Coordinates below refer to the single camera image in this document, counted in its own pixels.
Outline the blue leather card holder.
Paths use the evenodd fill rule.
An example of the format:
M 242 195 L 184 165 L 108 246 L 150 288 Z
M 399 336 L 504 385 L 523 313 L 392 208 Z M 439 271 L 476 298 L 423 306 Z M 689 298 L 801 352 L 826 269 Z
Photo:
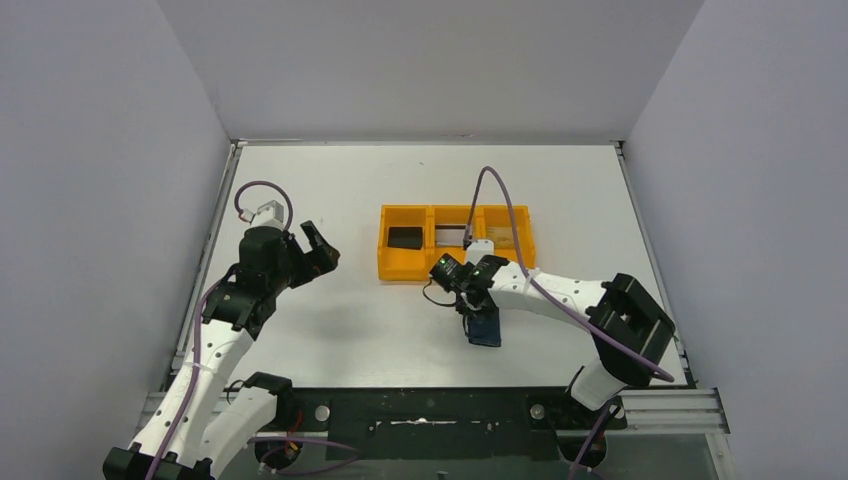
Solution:
M 479 323 L 479 312 L 477 314 L 477 330 L 475 335 L 466 335 L 467 341 L 471 345 L 499 348 L 502 344 L 500 314 L 498 325 L 485 325 Z

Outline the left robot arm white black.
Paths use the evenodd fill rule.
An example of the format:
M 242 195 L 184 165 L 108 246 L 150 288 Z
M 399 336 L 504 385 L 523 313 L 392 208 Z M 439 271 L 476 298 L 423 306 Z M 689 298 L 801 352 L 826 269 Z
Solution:
M 256 372 L 223 411 L 215 407 L 277 299 L 336 269 L 339 252 L 310 221 L 311 249 L 269 222 L 246 230 L 239 257 L 203 297 L 190 351 L 164 399 L 129 446 L 103 463 L 107 479 L 215 479 L 262 428 L 296 418 L 290 379 Z

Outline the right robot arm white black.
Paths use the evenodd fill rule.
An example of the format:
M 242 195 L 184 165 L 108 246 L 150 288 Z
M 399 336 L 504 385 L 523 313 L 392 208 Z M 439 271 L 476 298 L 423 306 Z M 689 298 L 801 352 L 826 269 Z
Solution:
M 652 380 L 673 381 L 661 360 L 676 327 L 641 283 L 618 273 L 611 280 L 579 280 L 529 270 L 507 258 L 487 254 L 462 263 L 449 254 L 429 272 L 456 297 L 466 315 L 514 310 L 563 321 L 586 331 L 595 357 L 578 372 L 569 389 L 583 407 L 597 411 L 627 387 Z

